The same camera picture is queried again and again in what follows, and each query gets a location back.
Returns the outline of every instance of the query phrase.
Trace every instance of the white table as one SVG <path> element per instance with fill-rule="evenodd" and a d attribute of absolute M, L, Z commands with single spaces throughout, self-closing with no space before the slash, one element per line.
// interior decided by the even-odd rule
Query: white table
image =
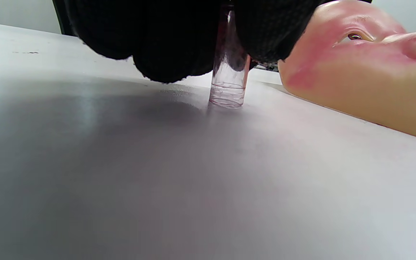
<path fill-rule="evenodd" d="M 0 25 L 0 260 L 416 260 L 415 137 L 209 83 Z"/>

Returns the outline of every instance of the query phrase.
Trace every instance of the clear plastic tube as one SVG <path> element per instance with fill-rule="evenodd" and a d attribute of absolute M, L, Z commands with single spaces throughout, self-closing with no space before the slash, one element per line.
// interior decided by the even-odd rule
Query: clear plastic tube
<path fill-rule="evenodd" d="M 241 107 L 244 102 L 250 56 L 241 46 L 232 4 L 221 7 L 214 53 L 210 102 L 221 107 Z"/>

